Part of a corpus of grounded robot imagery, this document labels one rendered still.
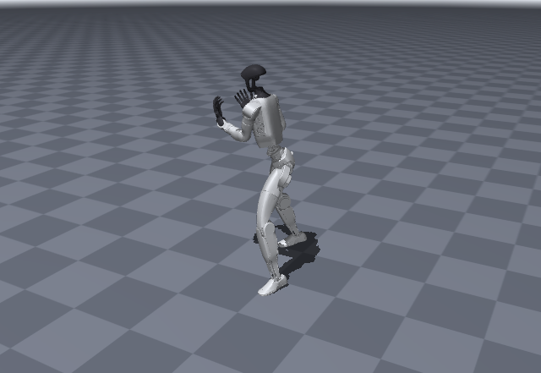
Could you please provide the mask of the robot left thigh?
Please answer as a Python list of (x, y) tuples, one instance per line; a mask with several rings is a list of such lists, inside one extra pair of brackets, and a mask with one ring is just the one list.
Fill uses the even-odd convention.
[(289, 174), (290, 170), (291, 168), (287, 165), (284, 165), (281, 169), (275, 168), (261, 190), (257, 208), (256, 229), (259, 229), (262, 237), (264, 237), (263, 227), (267, 222), (272, 222), (269, 218), (279, 200), (281, 194), (280, 187), (286, 188), (291, 182), (292, 176)]

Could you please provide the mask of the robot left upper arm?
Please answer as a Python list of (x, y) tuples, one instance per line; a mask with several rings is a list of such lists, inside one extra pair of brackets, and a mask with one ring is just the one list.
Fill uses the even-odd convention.
[(244, 106), (242, 111), (242, 130), (239, 130), (239, 132), (241, 132), (243, 135), (243, 141), (240, 142), (246, 142), (251, 138), (254, 120), (258, 117), (260, 109), (261, 105), (257, 102), (250, 102)]

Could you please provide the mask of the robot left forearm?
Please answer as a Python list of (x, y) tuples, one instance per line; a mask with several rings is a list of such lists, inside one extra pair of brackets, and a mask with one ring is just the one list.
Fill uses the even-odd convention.
[[(239, 130), (240, 128), (235, 127), (231, 123), (228, 123), (226, 120), (223, 119), (224, 124), (222, 126), (219, 126), (217, 123), (218, 128), (223, 129), (226, 133), (231, 135), (236, 141), (243, 141), (243, 135)], [(231, 124), (231, 125), (230, 125)]]

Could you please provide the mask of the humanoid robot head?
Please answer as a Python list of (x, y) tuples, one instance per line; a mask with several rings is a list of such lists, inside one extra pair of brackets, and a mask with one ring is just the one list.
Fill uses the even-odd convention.
[[(258, 80), (260, 76), (263, 74), (266, 74), (266, 71), (262, 66), (258, 64), (253, 64), (253, 65), (248, 66), (241, 73), (241, 76), (245, 79), (245, 83), (246, 83), (248, 91), (254, 92), (254, 94), (257, 95), (257, 98), (266, 98), (268, 96), (271, 96), (270, 94), (264, 91), (263, 87), (255, 86), (255, 81)], [(250, 79), (252, 79), (251, 88), (249, 86)]]

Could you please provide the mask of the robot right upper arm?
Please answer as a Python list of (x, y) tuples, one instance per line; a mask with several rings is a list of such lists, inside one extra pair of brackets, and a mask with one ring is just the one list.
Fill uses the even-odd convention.
[(286, 128), (286, 122), (285, 122), (285, 119), (282, 115), (282, 112), (281, 112), (281, 109), (280, 109), (280, 106), (279, 106), (279, 100), (278, 100), (278, 97), (277, 95), (273, 95), (275, 98), (276, 98), (276, 101), (277, 101), (277, 105), (278, 105), (278, 109), (279, 109), (279, 113), (280, 113), (280, 118), (281, 118), (281, 126), (282, 126), (282, 131)]

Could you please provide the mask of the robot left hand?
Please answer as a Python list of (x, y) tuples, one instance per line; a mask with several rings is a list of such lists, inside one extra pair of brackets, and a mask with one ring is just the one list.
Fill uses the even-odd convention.
[(213, 101), (213, 107), (214, 107), (214, 112), (215, 112), (215, 115), (216, 115), (216, 118), (217, 118), (216, 122), (218, 123), (219, 126), (222, 126), (224, 124), (223, 119), (224, 120), (226, 120), (226, 119), (222, 116), (222, 112), (221, 112), (221, 104), (224, 101), (221, 101), (221, 99), (219, 99), (219, 98), (220, 98), (220, 96), (215, 97), (215, 99)]

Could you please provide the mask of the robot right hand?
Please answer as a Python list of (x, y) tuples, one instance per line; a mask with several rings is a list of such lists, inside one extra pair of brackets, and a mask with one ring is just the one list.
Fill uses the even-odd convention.
[[(243, 97), (244, 100), (242, 99), (242, 97), (241, 97), (241, 96), (238, 94), (238, 92), (237, 92), (238, 97), (239, 97), (239, 99), (242, 101), (242, 103), (241, 103), (241, 102), (238, 100), (238, 98), (235, 96), (236, 100), (238, 101), (238, 103), (241, 105), (242, 108), (244, 108), (244, 106), (250, 102), (250, 99), (249, 99), (249, 97), (248, 97), (248, 94), (247, 94), (246, 90), (243, 89), (243, 91), (244, 91), (245, 96), (247, 97), (247, 99), (246, 99), (245, 96), (244, 96), (244, 94), (243, 94), (243, 93), (241, 92), (241, 90), (240, 90), (240, 93), (241, 93), (241, 95), (242, 95), (242, 97)], [(252, 100), (252, 99), (253, 99), (253, 94), (252, 94), (252, 92), (250, 92), (250, 95), (251, 95), (251, 100)]]

